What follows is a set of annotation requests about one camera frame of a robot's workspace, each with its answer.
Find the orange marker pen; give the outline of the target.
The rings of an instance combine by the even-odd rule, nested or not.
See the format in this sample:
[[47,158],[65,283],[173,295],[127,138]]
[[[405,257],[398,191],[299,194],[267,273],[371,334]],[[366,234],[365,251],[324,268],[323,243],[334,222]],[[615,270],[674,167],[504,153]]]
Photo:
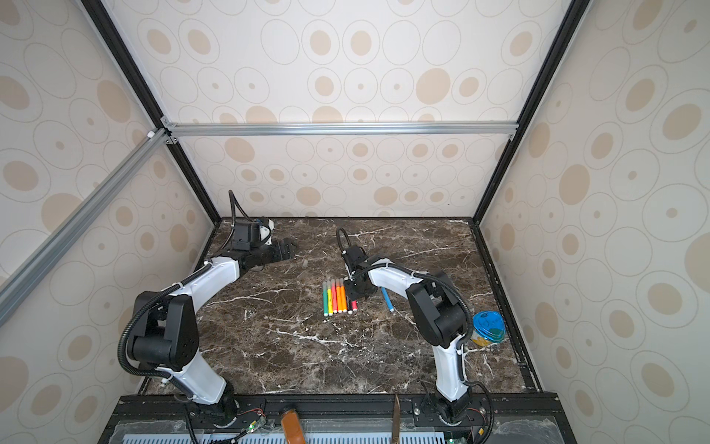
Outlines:
[[335,297],[338,302],[338,310],[335,312],[343,313],[346,310],[345,303],[343,302],[343,292],[342,292],[342,281],[340,279],[336,280],[335,284]]
[[343,313],[347,313],[348,312],[347,305],[346,305],[347,296],[346,296],[346,292],[345,292],[345,288],[344,288],[344,280],[343,279],[340,279],[340,280],[342,281],[343,302],[345,303],[345,307],[346,307],[346,310]]

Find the blue marker pen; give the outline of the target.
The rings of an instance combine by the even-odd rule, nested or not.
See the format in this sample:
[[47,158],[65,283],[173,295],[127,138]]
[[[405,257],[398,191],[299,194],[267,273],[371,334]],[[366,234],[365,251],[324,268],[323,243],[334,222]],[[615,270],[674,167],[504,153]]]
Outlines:
[[395,306],[394,306],[394,303],[392,302],[392,298],[389,295],[389,291],[385,287],[381,287],[380,290],[383,294],[383,298],[386,302],[386,307],[388,308],[388,311],[390,313],[394,314],[395,313]]

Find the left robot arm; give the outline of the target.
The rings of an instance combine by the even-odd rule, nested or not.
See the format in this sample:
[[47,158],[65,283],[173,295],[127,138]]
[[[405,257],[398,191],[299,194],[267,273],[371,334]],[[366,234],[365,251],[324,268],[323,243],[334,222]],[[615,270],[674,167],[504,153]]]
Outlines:
[[120,366],[134,376],[164,379],[205,409],[235,410],[234,388],[201,355],[197,312],[251,269],[290,260],[296,252],[289,238],[250,251],[222,249],[185,279],[141,293],[118,340]]

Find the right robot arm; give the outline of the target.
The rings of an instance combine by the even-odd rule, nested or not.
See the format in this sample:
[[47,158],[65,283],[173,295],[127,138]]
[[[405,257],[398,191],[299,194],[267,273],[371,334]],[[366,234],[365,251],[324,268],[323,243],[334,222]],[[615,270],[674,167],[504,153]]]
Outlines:
[[473,335],[473,316],[446,273],[414,271],[387,258],[369,257],[358,245],[343,248],[341,257],[348,272],[344,286],[349,300],[364,301],[378,290],[407,299],[420,335],[434,351],[439,404],[451,414],[463,409],[471,397],[463,348]]

